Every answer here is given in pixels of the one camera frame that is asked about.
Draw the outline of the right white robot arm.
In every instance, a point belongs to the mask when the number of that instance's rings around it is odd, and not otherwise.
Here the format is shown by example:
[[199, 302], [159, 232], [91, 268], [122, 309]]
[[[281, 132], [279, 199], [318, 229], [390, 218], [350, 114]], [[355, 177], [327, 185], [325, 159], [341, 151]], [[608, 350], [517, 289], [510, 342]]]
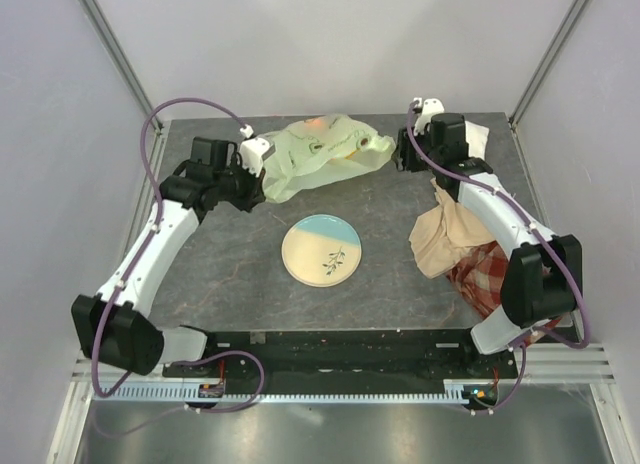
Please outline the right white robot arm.
[[483, 376], [494, 365], [493, 354], [523, 344], [536, 332], [573, 349], [589, 344], [588, 327], [574, 342], [546, 326], [572, 312], [586, 313], [580, 242], [539, 223], [483, 159], [471, 156], [463, 115], [444, 111], [435, 99], [415, 99], [398, 133], [394, 159], [401, 171], [430, 171], [437, 185], [485, 226], [509, 260], [500, 305], [471, 328], [473, 343], [458, 352], [465, 375]]

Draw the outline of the light green plastic bag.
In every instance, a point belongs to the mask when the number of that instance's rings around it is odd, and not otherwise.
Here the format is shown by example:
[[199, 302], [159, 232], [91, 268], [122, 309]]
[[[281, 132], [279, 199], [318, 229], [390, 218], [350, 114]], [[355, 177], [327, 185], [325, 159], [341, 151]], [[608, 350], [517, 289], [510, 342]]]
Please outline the light green plastic bag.
[[275, 152], [264, 164], [263, 192], [283, 203], [303, 190], [359, 177], [381, 169], [396, 149], [395, 140], [344, 114], [330, 114], [329, 129], [316, 132], [304, 121], [264, 133]]

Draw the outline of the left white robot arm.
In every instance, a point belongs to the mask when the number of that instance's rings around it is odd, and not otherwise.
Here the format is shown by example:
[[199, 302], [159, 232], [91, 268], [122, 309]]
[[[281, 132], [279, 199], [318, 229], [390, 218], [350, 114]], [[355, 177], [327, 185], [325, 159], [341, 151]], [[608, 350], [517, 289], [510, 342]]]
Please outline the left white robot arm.
[[265, 162], [274, 144], [196, 138], [191, 154], [159, 185], [141, 234], [114, 274], [92, 296], [80, 295], [71, 315], [83, 354], [93, 362], [147, 375], [157, 365], [184, 361], [198, 377], [219, 366], [207, 332], [161, 330], [149, 316], [160, 284], [178, 252], [219, 203], [249, 212], [264, 201]]

